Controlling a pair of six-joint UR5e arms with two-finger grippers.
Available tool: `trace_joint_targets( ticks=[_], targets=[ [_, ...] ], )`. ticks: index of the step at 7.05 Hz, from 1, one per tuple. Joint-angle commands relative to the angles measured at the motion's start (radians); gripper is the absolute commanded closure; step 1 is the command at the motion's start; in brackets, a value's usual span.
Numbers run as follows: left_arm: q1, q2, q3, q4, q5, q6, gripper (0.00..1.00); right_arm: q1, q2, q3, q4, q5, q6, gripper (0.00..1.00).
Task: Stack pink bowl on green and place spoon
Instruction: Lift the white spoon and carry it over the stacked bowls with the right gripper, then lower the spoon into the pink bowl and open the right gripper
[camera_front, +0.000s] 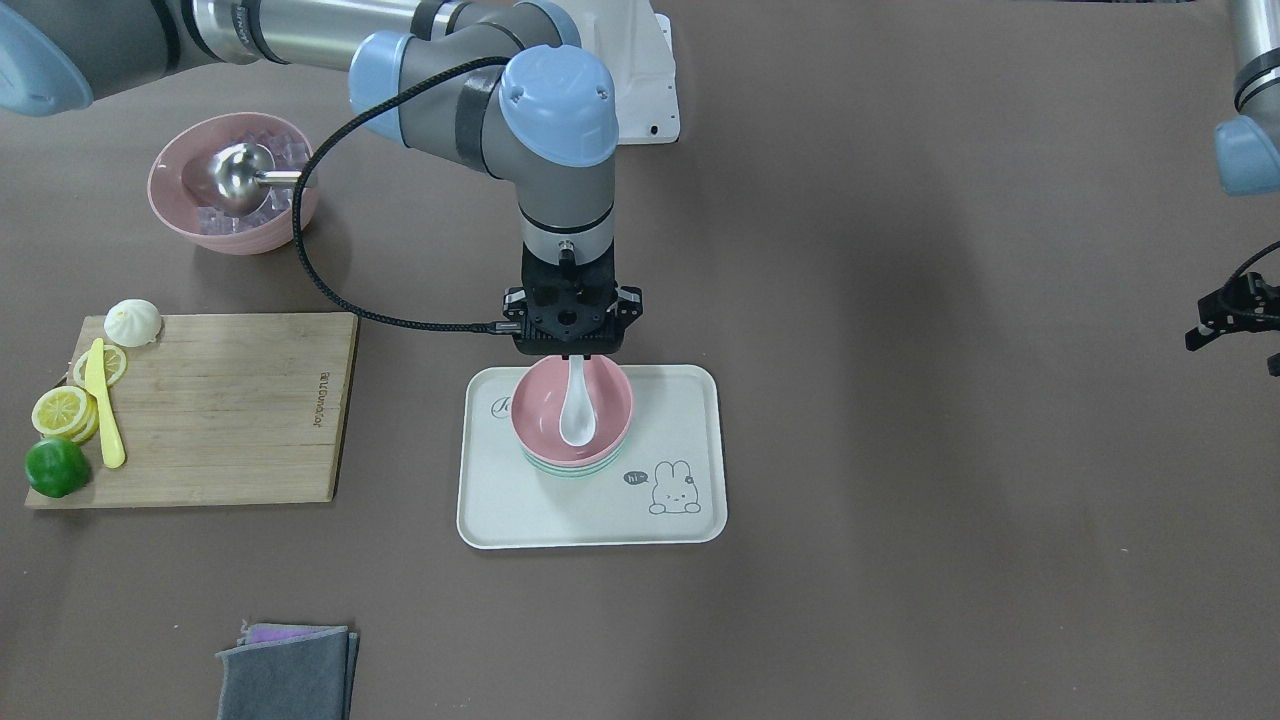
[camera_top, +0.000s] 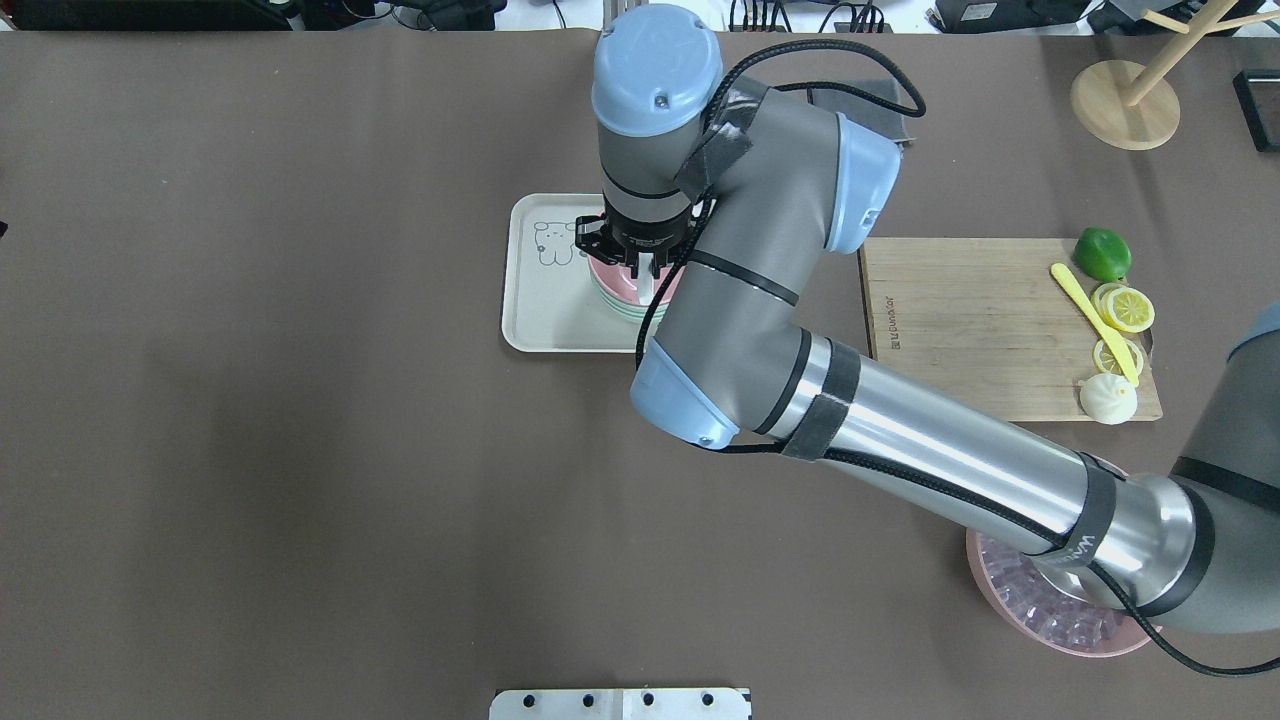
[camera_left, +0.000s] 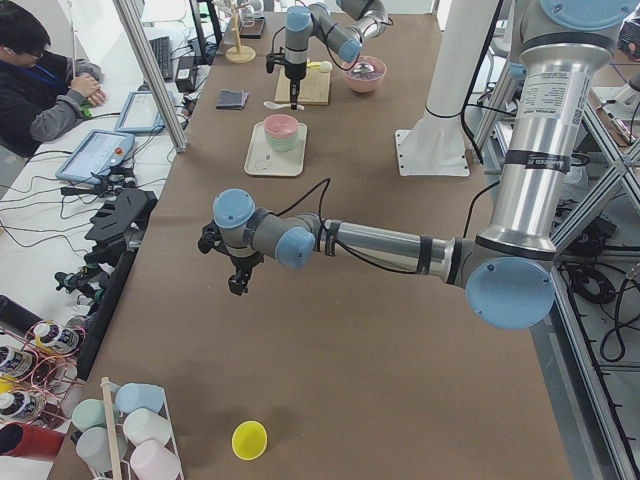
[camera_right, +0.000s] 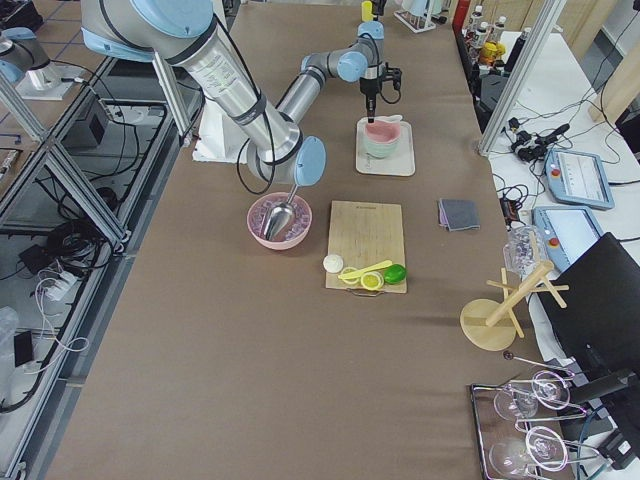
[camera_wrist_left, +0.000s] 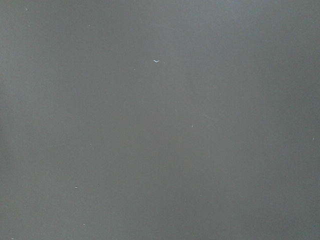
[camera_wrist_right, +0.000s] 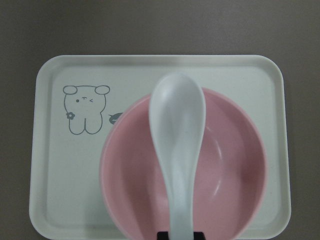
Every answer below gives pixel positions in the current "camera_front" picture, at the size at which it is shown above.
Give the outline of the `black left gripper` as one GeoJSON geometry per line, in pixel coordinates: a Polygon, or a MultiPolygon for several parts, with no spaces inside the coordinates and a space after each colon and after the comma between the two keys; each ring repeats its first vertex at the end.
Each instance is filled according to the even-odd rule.
{"type": "MultiPolygon", "coordinates": [[[[1198,322],[1185,333],[1185,348],[1197,351],[1222,334],[1248,325],[1279,325],[1279,290],[1256,272],[1211,291],[1197,302],[1198,322]]],[[[1268,374],[1280,377],[1280,354],[1268,357],[1268,374]]]]}

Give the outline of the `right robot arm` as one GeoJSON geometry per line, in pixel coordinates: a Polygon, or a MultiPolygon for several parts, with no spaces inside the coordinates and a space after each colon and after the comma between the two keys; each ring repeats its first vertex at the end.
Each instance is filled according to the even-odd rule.
{"type": "Polygon", "coordinates": [[[343,70],[353,118],[319,163],[367,128],[512,183],[521,282],[493,323],[411,322],[340,297],[315,270],[300,209],[300,261],[337,306],[415,331],[507,334],[532,356],[605,356],[643,314],[614,275],[614,82],[552,1],[5,1],[3,108],[50,117],[220,61],[343,70]]]}

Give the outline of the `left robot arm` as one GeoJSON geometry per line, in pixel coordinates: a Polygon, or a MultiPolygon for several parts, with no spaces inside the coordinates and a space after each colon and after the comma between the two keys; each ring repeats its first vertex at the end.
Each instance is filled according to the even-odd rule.
{"type": "MultiPolygon", "coordinates": [[[[1230,1],[1236,73],[1236,115],[1213,132],[1220,184],[1233,197],[1279,190],[1279,3],[1230,1]]],[[[1216,290],[1197,302],[1198,322],[1184,336],[1194,352],[1236,333],[1279,331],[1277,284],[1252,266],[1277,255],[1275,240],[1251,255],[1216,290]]]]}

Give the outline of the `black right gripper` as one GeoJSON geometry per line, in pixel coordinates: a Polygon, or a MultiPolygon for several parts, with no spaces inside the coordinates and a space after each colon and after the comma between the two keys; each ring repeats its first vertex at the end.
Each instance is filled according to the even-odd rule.
{"type": "Polygon", "coordinates": [[[585,264],[548,263],[524,249],[521,286],[504,296],[500,333],[531,356],[607,356],[643,311],[643,291],[616,282],[613,249],[585,264]]]}

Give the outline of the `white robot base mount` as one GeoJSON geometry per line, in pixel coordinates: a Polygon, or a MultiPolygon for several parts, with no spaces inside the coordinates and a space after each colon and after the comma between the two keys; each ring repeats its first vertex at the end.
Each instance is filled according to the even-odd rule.
{"type": "Polygon", "coordinates": [[[622,1],[611,72],[621,145],[675,143],[681,135],[672,24],[650,1],[622,1]]]}

